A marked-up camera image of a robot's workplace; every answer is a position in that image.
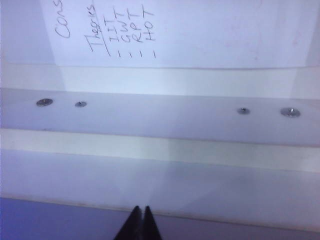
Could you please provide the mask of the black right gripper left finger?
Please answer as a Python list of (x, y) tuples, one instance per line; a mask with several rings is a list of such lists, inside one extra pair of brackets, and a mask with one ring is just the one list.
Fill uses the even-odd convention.
[(140, 240), (142, 221), (142, 210), (137, 205), (133, 208), (114, 240)]

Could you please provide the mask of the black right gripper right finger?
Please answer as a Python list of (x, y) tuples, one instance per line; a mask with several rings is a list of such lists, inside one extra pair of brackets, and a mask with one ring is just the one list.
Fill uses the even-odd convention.
[(144, 211), (144, 239), (162, 240), (162, 236), (149, 206), (146, 206)]

